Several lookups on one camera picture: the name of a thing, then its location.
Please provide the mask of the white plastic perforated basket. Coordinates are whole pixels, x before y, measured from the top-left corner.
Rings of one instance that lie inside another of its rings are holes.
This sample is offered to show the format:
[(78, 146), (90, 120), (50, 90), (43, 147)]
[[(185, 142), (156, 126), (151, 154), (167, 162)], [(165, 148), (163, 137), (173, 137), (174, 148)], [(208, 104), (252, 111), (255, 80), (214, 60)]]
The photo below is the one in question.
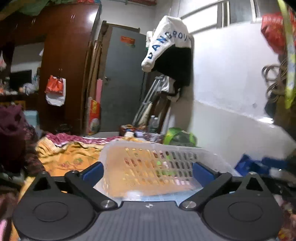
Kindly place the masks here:
[(202, 188), (194, 178), (193, 164), (196, 162), (216, 172), (239, 176), (217, 154), (193, 147), (112, 141), (102, 149), (99, 161), (104, 173), (94, 188), (117, 203), (181, 203)]

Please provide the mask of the orange yellow blanket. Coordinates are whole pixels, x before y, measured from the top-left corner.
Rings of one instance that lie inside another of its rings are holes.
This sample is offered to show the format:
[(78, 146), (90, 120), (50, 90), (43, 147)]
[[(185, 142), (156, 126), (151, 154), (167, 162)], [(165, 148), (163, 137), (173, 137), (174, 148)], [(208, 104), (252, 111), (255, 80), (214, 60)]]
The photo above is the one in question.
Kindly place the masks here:
[(36, 145), (27, 149), (25, 168), (28, 176), (20, 190), (21, 199), (37, 174), (47, 171), (51, 176), (63, 176), (68, 171), (83, 171), (96, 163), (104, 146), (112, 141), (123, 140), (140, 142), (138, 138), (82, 138), (80, 141), (67, 142), (62, 147), (52, 139), (44, 137)]

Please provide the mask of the blue shopping bag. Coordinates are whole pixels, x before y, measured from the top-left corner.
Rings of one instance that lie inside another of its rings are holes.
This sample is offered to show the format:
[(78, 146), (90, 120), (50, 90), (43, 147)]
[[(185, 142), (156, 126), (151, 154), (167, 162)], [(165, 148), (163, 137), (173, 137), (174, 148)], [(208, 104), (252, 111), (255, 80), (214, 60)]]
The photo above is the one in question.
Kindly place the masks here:
[(295, 176), (295, 158), (276, 159), (263, 157), (261, 160), (255, 160), (249, 155), (243, 154), (234, 169), (242, 176), (245, 176), (249, 172), (255, 172), (260, 175), (270, 175), (270, 170), (272, 168), (285, 170)]

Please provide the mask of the green white plastic bag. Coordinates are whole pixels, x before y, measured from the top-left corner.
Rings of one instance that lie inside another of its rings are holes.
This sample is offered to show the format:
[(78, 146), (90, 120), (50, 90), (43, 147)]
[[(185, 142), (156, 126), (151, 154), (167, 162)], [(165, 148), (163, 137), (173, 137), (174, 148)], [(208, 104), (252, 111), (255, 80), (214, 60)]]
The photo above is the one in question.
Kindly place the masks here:
[(196, 147), (197, 138), (181, 128), (169, 128), (163, 140), (164, 145)]

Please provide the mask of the maroon clothing pile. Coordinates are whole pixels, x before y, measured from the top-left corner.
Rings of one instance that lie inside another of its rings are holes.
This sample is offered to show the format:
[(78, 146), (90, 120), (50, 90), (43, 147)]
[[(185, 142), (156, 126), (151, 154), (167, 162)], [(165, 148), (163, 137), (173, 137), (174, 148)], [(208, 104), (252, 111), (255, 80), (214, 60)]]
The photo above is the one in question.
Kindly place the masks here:
[(1, 106), (1, 173), (29, 176), (45, 171), (36, 152), (38, 135), (20, 105)]

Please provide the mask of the grey door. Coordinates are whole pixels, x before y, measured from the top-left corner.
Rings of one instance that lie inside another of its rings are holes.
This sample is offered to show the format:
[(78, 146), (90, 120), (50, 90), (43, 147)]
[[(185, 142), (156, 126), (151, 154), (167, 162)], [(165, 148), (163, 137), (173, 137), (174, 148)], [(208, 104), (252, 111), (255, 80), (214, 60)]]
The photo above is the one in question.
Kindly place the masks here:
[(145, 35), (109, 24), (102, 42), (99, 77), (102, 132), (117, 132), (131, 124), (137, 113), (144, 88), (141, 63), (146, 55)]

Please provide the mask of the white black hanging hoodie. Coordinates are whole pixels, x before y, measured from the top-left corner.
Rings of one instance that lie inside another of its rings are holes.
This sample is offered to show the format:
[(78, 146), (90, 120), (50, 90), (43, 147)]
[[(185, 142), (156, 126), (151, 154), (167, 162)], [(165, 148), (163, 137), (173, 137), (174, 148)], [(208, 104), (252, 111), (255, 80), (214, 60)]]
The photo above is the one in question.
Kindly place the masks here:
[(182, 88), (190, 85), (192, 65), (192, 42), (186, 25), (180, 18), (164, 16), (149, 39), (142, 70), (161, 73), (166, 82), (161, 92), (176, 102)]

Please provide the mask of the dark red wooden wardrobe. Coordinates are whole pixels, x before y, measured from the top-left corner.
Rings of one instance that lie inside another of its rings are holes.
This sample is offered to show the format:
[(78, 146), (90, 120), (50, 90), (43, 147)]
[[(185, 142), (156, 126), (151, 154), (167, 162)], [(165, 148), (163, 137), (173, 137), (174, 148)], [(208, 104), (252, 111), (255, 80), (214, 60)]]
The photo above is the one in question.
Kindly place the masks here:
[[(82, 133), (85, 75), (100, 6), (97, 3), (57, 4), (43, 8), (37, 16), (13, 13), (1, 21), (1, 46), (44, 42), (38, 112), (40, 128), (45, 131), (54, 132), (66, 124), (70, 133)], [(46, 101), (45, 89), (50, 76), (66, 79), (62, 106)]]

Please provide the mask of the red hanging bag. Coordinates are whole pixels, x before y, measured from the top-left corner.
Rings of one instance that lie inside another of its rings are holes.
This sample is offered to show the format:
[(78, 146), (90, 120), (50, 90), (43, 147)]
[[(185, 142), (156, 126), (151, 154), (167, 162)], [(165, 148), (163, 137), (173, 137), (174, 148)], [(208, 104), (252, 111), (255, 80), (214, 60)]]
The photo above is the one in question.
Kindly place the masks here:
[(281, 13), (267, 14), (262, 17), (261, 33), (276, 54), (285, 52), (285, 28)]

